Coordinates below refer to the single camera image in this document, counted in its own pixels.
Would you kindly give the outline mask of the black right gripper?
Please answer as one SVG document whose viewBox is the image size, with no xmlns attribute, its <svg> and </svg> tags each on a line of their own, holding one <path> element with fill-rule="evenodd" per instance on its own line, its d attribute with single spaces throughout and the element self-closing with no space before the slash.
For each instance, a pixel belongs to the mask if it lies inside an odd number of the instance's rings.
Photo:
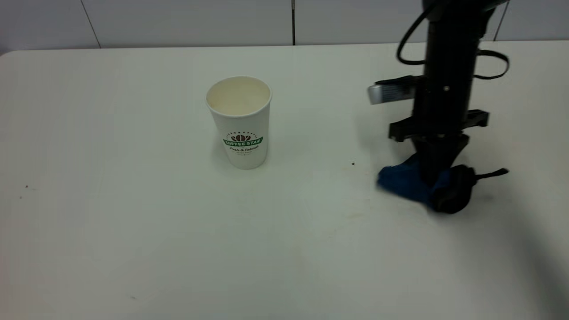
<svg viewBox="0 0 569 320">
<path fill-rule="evenodd" d="M 450 183 L 451 175 L 457 171 L 453 169 L 453 163 L 469 144 L 470 136 L 452 133 L 488 125 L 488 112 L 469 109 L 471 87 L 471 81 L 428 87 L 428 79 L 424 76 L 389 80 L 390 102 L 414 100 L 411 116 L 390 124 L 390 139 L 402 142 L 414 136 L 449 134 L 439 139 L 412 139 L 419 177 L 425 184 L 435 184 L 437 179 L 441 183 Z"/>
</svg>

